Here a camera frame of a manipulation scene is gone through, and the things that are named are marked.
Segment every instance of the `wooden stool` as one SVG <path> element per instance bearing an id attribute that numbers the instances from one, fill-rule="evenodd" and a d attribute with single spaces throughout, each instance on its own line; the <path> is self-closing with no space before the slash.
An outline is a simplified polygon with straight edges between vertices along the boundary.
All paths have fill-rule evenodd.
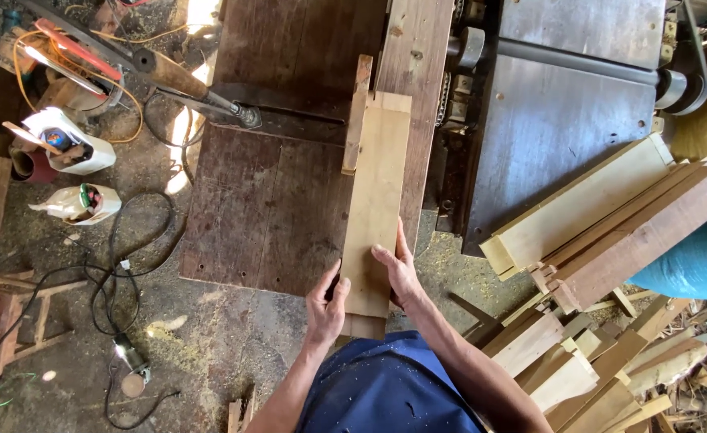
<path id="1" fill-rule="evenodd" d="M 29 280 L 32 278 L 32 274 L 33 271 L 28 271 L 0 277 L 0 338 L 19 319 L 24 305 L 32 297 L 32 293 L 38 285 Z M 34 340 L 31 343 L 18 342 L 19 326 L 12 330 L 0 346 L 0 375 L 3 373 L 3 367 L 6 364 L 33 354 L 40 349 L 60 343 L 75 332 L 74 330 L 66 330 L 49 338 L 45 337 L 51 296 L 67 290 L 84 287 L 88 283 L 89 281 L 86 280 L 76 281 L 43 288 L 38 291 L 37 298 L 41 300 L 41 309 L 38 313 L 38 319 L 35 321 Z"/>

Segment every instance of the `white plastic container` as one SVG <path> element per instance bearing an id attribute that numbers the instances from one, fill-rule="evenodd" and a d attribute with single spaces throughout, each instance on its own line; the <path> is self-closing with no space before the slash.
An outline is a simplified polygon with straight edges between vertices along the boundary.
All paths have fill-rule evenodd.
<path id="1" fill-rule="evenodd" d="M 40 136 L 43 131 L 49 128 L 59 128 L 94 148 L 94 153 L 89 160 L 71 165 L 52 161 L 51 153 L 46 151 L 49 164 L 51 164 L 51 168 L 54 170 L 85 176 L 115 164 L 115 151 L 110 143 L 103 139 L 85 134 L 75 123 L 72 123 L 72 121 L 68 119 L 65 113 L 62 113 L 62 110 L 56 107 L 43 109 L 40 113 L 35 113 L 27 119 L 22 120 L 22 123 L 30 129 L 30 133 L 34 136 Z"/>
<path id="2" fill-rule="evenodd" d="M 96 188 L 97 192 L 102 196 L 102 200 L 99 202 L 99 206 L 96 209 L 97 213 L 88 220 L 79 221 L 77 223 L 72 222 L 72 220 L 63 220 L 71 226 L 93 226 L 121 209 L 121 197 L 117 196 L 115 190 L 107 186 L 95 185 L 93 183 L 87 183 L 87 185 Z"/>

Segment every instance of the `dirt floor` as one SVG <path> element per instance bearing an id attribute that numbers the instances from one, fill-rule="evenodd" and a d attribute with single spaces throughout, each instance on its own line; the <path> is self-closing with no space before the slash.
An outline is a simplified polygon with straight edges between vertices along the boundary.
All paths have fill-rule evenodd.
<path id="1" fill-rule="evenodd" d="M 154 1 L 156 7 L 152 15 L 130 15 L 124 20 L 132 37 L 159 34 L 185 23 L 187 14 L 179 5 L 171 0 Z M 66 5 L 60 2 L 57 7 Z M 0 3 L 0 25 L 3 6 Z M 75 8 L 72 13 L 88 15 L 91 9 Z M 188 67 L 194 69 L 213 52 L 217 40 L 218 35 L 186 38 L 185 32 L 181 32 L 154 41 L 151 46 L 172 57 L 185 59 Z M 0 77 L 13 78 L 1 69 Z M 13 87 L 15 81 L 8 81 L 0 93 L 11 93 L 18 98 L 18 90 Z M 128 87 L 140 103 L 147 99 L 147 87 L 131 78 Z M 137 110 L 127 97 L 122 103 L 129 109 L 117 106 L 98 120 L 95 127 L 101 131 L 101 136 L 115 138 L 133 133 L 138 123 Z M 179 107 L 165 108 L 159 104 L 150 121 L 171 129 L 179 111 Z M 60 175 L 50 185 L 12 182 L 0 240 L 0 262 L 12 252 L 23 253 L 4 264 L 0 273 L 32 268 L 37 281 L 48 271 L 82 263 L 84 251 L 65 241 L 65 237 L 74 234 L 79 236 L 79 243 L 93 248 L 92 257 L 97 263 L 108 264 L 108 236 L 114 218 L 93 227 L 72 227 L 30 210 L 28 204 L 43 202 L 56 190 L 83 181 L 110 186 L 126 202 L 139 192 L 164 191 L 170 187 L 170 179 L 181 176 L 178 162 L 172 160 L 172 152 L 146 128 L 131 143 L 117 144 L 115 151 L 117 162 L 113 167 L 86 178 Z M 198 145 L 188 151 L 193 171 L 197 152 Z M 170 233 L 132 254 L 129 258 L 134 269 L 147 269 L 162 261 L 180 233 L 188 211 L 189 183 L 171 197 L 174 212 Z M 164 202 L 158 197 L 143 197 L 133 202 L 126 209 L 117 232 L 118 256 L 158 235 L 167 217 Z M 532 283 L 523 274 L 502 283 L 486 261 L 460 255 L 460 239 L 434 232 L 435 218 L 435 212 L 423 212 L 416 266 L 426 291 L 456 329 L 463 331 L 475 320 L 448 299 L 446 295 L 450 291 L 498 317 L 534 293 Z M 153 406 L 159 394 L 180 390 L 182 394 L 178 399 L 166 400 L 136 430 L 224 430 L 229 401 L 238 398 L 252 383 L 256 384 L 258 400 L 264 401 L 286 373 L 300 350 L 305 332 L 305 304 L 299 297 L 182 280 L 178 278 L 177 268 L 175 251 L 158 270 L 137 279 L 142 293 L 141 309 L 128 334 L 150 361 L 152 381 L 138 399 L 125 398 L 115 389 L 109 411 L 116 422 L 131 424 Z M 82 273 L 75 270 L 58 273 L 51 282 L 79 278 Z M 0 407 L 0 432 L 117 431 L 108 425 L 103 413 L 107 365 L 113 345 L 108 335 L 99 333 L 92 325 L 94 290 L 95 285 L 91 283 L 85 289 L 53 298 L 49 319 L 52 325 L 48 332 L 75 329 L 70 341 L 14 362 L 5 369 L 0 403 L 13 400 Z M 124 324 L 135 306 L 134 298 L 127 281 L 118 283 L 117 290 L 117 318 Z M 20 340 L 31 338 L 32 320 L 37 317 L 37 310 L 35 304 L 25 315 Z M 105 326 L 102 316 L 98 317 Z M 400 314 L 394 314 L 389 321 L 389 330 L 409 326 L 409 320 Z M 47 372 L 54 372 L 55 377 L 43 380 Z M 23 373 L 34 373 L 36 377 L 32 380 L 19 377 Z M 126 368 L 122 367 L 118 376 L 126 373 Z"/>

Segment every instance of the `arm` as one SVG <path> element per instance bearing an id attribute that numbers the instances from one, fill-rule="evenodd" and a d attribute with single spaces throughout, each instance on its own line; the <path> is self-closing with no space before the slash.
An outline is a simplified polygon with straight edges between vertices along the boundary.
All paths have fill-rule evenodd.
<path id="1" fill-rule="evenodd" d="M 464 399 L 495 431 L 552 432 L 530 396 L 500 365 L 465 341 L 425 294 L 417 281 L 401 220 L 396 255 L 380 245 L 373 247 L 372 254 L 388 268 L 394 303 L 413 321 Z"/>
<path id="2" fill-rule="evenodd" d="M 339 268 L 338 260 L 306 297 L 308 333 L 300 354 L 279 387 L 247 425 L 245 433 L 291 433 L 297 427 L 313 378 L 340 335 L 346 317 L 345 301 L 350 280 L 341 279 L 335 286 L 332 300 L 324 299 Z"/>

